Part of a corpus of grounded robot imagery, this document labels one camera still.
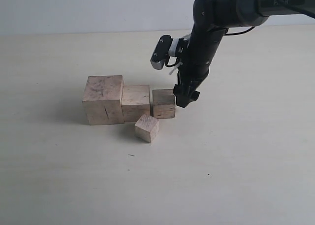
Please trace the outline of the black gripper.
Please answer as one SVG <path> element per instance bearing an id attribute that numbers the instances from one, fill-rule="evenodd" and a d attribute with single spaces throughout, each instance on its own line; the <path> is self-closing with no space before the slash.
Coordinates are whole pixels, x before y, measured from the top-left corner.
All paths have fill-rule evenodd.
<path id="1" fill-rule="evenodd" d="M 182 86 L 187 87 L 189 83 L 199 86 L 205 80 L 218 46 L 227 31 L 227 28 L 222 27 L 204 31 L 196 25 L 193 26 L 188 49 L 183 56 L 182 65 L 178 68 L 178 84 L 173 88 L 178 107 L 186 108 L 189 103 L 198 100 L 200 92 L 196 87 L 190 87 L 188 95 L 185 95 Z"/>

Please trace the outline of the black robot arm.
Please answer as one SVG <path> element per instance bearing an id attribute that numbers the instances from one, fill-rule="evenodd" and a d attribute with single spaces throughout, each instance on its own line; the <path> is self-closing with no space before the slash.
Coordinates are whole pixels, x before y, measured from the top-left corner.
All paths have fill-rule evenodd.
<path id="1" fill-rule="evenodd" d="M 185 108 L 197 101 L 197 88 L 209 74 L 210 63 L 230 28 L 258 27 L 270 16 L 303 14 L 315 16 L 315 0 L 195 0 L 194 24 L 183 38 L 183 50 L 173 93 Z"/>

